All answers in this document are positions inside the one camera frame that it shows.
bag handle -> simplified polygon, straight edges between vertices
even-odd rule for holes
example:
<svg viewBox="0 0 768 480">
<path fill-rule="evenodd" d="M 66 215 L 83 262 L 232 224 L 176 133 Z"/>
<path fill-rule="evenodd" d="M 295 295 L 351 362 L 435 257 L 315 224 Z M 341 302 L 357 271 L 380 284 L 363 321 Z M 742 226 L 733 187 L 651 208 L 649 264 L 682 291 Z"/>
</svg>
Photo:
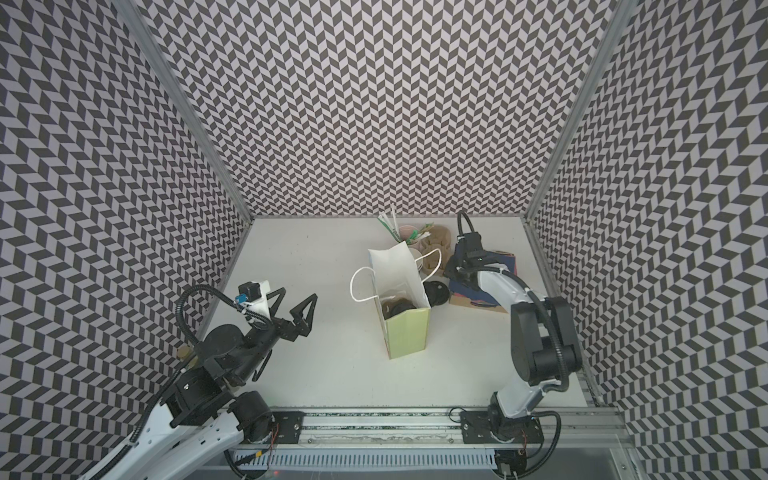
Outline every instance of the bag handle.
<svg viewBox="0 0 768 480">
<path fill-rule="evenodd" d="M 376 272 L 370 266 L 361 266 L 359 269 L 357 269 L 357 271 L 355 273 L 352 274 L 352 278 L 349 279 L 349 296 L 351 296 L 352 300 L 355 300 L 356 302 L 367 302 L 368 300 L 373 300 L 375 298 L 379 298 L 378 295 L 374 295 L 374 296 L 369 296 L 368 298 L 364 298 L 362 300 L 359 300 L 359 299 L 355 298 L 355 294 L 352 293 L 352 284 L 355 282 L 355 277 L 357 276 L 358 273 L 362 272 L 363 270 L 371 270 L 371 272 L 373 273 L 373 279 L 374 280 L 376 279 Z"/>
<path fill-rule="evenodd" d="M 432 278 L 432 275 L 434 275 L 436 271 L 440 270 L 440 264 L 442 263 L 442 250 L 440 250 L 439 248 L 435 248 L 433 251 L 427 253 L 426 255 L 421 255 L 419 258 L 413 260 L 414 262 L 418 262 L 419 260 L 421 260 L 424 257 L 429 257 L 434 252 L 437 252 L 438 255 L 440 256 L 440 258 L 437 261 L 437 266 L 435 267 L 435 269 L 429 275 L 427 275 L 427 277 L 424 280 L 422 280 L 422 283 L 424 283 L 425 281 L 427 281 L 430 278 Z"/>
</svg>

dark round object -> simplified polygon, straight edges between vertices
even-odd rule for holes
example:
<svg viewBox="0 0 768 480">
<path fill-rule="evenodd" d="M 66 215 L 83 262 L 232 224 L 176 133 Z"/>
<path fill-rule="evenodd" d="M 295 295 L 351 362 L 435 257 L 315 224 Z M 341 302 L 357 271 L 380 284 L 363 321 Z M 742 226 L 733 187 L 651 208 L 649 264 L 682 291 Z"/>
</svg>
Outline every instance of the dark round object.
<svg viewBox="0 0 768 480">
<path fill-rule="evenodd" d="M 237 325 L 225 323 L 211 330 L 198 345 L 203 358 L 226 355 L 243 345 L 243 333 Z"/>
<path fill-rule="evenodd" d="M 395 315 L 405 312 L 406 310 L 413 310 L 416 307 L 411 303 L 411 300 L 402 299 L 398 303 L 392 305 L 392 309 L 389 311 L 389 317 L 392 318 Z"/>
<path fill-rule="evenodd" d="M 442 305 L 451 297 L 451 292 L 443 282 L 426 282 L 424 283 L 424 291 L 427 294 L 429 306 Z"/>
</svg>

white robotic arm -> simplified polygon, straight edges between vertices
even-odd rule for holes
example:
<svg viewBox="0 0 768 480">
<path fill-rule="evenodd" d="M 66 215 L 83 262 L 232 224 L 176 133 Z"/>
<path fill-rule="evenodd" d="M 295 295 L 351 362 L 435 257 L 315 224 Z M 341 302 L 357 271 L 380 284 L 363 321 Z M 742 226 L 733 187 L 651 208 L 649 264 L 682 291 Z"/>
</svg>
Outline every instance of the white robotic arm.
<svg viewBox="0 0 768 480">
<path fill-rule="evenodd" d="M 470 227 L 464 233 L 462 217 Z M 507 440 L 520 432 L 521 422 L 547 392 L 568 389 L 568 375 L 581 368 L 581 351 L 571 309 L 560 297 L 542 299 L 500 257 L 483 250 L 465 213 L 458 216 L 458 241 L 445 265 L 445 275 L 464 286 L 491 295 L 510 314 L 511 357 L 518 376 L 495 392 L 488 407 L 491 432 Z M 541 335 L 543 324 L 547 334 Z"/>
<path fill-rule="evenodd" d="M 240 325 L 225 324 L 198 340 L 184 318 L 184 303 L 204 290 L 240 311 Z M 179 327 L 194 347 L 197 364 L 184 362 L 168 383 L 147 403 L 136 430 L 81 478 L 83 480 L 181 480 L 221 452 L 244 439 L 265 442 L 275 418 L 258 392 L 240 396 L 242 386 L 257 380 L 278 339 L 294 341 L 312 329 L 317 295 L 290 310 L 293 321 L 275 317 L 285 289 L 270 292 L 269 282 L 240 286 L 236 301 L 210 286 L 193 286 L 182 294 L 176 308 Z M 277 297 L 270 307 L 268 300 Z M 221 409 L 228 405 L 226 412 Z"/>
</svg>

white paper bag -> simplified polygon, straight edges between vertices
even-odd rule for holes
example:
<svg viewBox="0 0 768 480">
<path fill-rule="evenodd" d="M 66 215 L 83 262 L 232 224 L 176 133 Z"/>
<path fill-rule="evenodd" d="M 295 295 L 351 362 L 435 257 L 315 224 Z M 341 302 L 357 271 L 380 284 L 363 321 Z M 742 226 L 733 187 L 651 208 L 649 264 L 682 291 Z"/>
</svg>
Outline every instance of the white paper bag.
<svg viewBox="0 0 768 480">
<path fill-rule="evenodd" d="M 424 280 L 419 276 L 416 261 L 427 255 L 437 253 L 440 262 Z M 413 258 L 405 242 L 398 243 L 389 250 L 368 250 L 371 266 L 359 268 L 349 281 L 349 295 L 356 302 L 376 300 L 376 312 L 379 315 L 387 352 L 390 359 L 424 350 L 429 325 L 429 299 L 423 283 L 440 268 L 442 254 L 434 249 L 417 259 Z M 373 272 L 373 289 L 376 293 L 364 299 L 355 298 L 353 283 L 355 276 L 363 270 Z M 391 296 L 404 296 L 413 303 L 414 310 L 406 310 L 391 318 L 384 319 L 381 302 Z"/>
</svg>

black and white zigzag pattern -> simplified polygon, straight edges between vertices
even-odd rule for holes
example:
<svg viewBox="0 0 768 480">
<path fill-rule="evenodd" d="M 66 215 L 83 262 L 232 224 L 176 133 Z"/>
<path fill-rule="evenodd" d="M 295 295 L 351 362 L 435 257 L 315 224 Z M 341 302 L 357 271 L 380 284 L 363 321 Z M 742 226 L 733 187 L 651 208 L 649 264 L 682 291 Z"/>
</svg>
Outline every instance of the black and white zigzag pattern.
<svg viewBox="0 0 768 480">
<path fill-rule="evenodd" d="M 655 478 L 768 478 L 766 17 L 641 4 L 537 217 Z"/>
<path fill-rule="evenodd" d="M 615 0 L 137 0 L 255 214 L 522 213 Z"/>
<path fill-rule="evenodd" d="M 243 219 L 106 0 L 3 2 L 0 64 L 0 477 L 78 474 L 170 372 L 173 301 Z"/>
</svg>

